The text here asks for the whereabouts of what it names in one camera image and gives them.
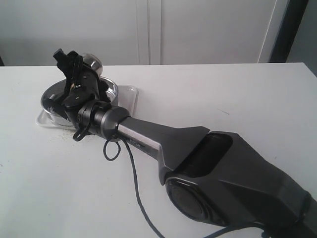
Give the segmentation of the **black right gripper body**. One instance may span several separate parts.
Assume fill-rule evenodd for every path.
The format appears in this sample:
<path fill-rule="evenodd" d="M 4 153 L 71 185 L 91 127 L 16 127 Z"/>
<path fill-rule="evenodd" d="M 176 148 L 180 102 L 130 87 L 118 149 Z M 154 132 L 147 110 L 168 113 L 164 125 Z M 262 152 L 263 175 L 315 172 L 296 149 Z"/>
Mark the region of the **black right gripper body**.
<path fill-rule="evenodd" d="M 87 102 L 99 100 L 110 103 L 111 101 L 106 95 L 108 85 L 101 82 L 96 72 L 83 62 L 82 55 L 75 51 L 70 51 L 67 55 L 71 63 L 69 71 L 63 72 L 66 83 L 60 104 L 68 120 L 72 124 L 77 124 L 77 114 Z"/>

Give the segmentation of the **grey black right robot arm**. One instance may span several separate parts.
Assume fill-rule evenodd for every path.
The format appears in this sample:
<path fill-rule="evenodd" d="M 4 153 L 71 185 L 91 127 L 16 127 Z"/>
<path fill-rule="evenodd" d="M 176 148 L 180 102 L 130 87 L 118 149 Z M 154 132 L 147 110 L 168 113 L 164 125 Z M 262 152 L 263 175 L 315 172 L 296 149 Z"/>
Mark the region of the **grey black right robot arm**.
<path fill-rule="evenodd" d="M 73 139 L 97 135 L 154 158 L 172 204 L 194 221 L 221 227 L 212 237 L 244 228 L 262 229 L 264 238 L 316 237 L 311 194 L 241 136 L 134 119 L 111 105 L 108 85 L 77 52 L 57 50 L 54 59 L 66 80 L 53 108 L 76 128 Z"/>

